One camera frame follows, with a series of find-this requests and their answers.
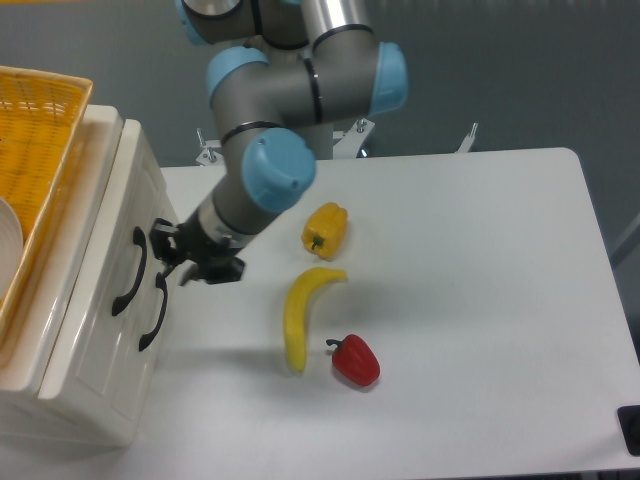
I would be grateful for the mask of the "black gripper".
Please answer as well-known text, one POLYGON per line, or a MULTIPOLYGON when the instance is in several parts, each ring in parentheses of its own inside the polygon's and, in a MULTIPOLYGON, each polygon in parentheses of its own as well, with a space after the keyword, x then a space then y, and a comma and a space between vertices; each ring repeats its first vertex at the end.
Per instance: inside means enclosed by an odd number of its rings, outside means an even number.
POLYGON ((240 281, 245 262, 230 247, 230 239, 212 240, 198 222, 184 222, 178 228, 163 218, 156 218, 149 232, 154 257, 164 265, 167 278, 184 261, 191 265, 180 277, 180 286, 191 281, 222 284, 240 281))

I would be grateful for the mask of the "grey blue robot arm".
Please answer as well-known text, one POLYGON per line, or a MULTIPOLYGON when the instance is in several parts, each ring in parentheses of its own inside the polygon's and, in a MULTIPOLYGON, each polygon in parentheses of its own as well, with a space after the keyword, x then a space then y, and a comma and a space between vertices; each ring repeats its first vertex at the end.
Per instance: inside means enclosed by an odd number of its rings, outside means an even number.
POLYGON ((226 172, 182 223, 154 222, 154 256, 185 281, 238 281, 239 253, 315 178, 306 127, 401 108, 400 47, 378 42, 361 1, 180 1, 193 40, 230 41, 206 71, 226 172))

